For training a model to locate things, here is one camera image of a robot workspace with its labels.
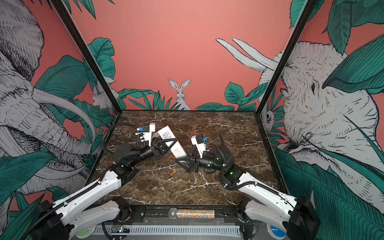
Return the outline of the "white remote control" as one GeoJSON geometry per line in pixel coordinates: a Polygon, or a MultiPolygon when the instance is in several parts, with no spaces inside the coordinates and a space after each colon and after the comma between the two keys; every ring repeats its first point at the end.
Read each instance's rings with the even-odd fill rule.
{"type": "Polygon", "coordinates": [[[186,151],[177,140],[175,134],[172,132],[169,126],[166,126],[158,130],[158,134],[163,140],[171,140],[166,142],[167,146],[170,147],[170,150],[176,159],[180,159],[187,156],[186,151]]]}

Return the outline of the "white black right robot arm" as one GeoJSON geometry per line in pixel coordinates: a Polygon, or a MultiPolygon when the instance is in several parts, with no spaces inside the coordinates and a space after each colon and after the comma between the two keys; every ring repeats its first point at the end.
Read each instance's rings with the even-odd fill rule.
{"type": "Polygon", "coordinates": [[[309,198],[296,198],[263,184],[235,163],[228,147],[215,146],[213,153],[188,154],[176,158],[187,172],[200,168],[219,172],[219,182],[228,191],[240,191],[251,199],[241,208],[239,218],[261,221],[285,232],[291,240],[314,240],[320,218],[309,198]]]}

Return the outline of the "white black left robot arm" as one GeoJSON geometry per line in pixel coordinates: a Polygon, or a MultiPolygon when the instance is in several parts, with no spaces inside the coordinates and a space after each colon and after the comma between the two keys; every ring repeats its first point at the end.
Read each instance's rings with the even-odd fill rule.
{"type": "Polygon", "coordinates": [[[43,202],[34,214],[32,223],[20,237],[26,240],[69,240],[85,229],[117,219],[125,222],[132,217],[130,204],[121,196],[92,208],[91,205],[129,183],[138,173],[136,164],[164,156],[177,139],[156,138],[142,150],[136,150],[128,143],[120,144],[112,157],[115,164],[104,171],[103,175],[68,197],[52,204],[43,202]]]}

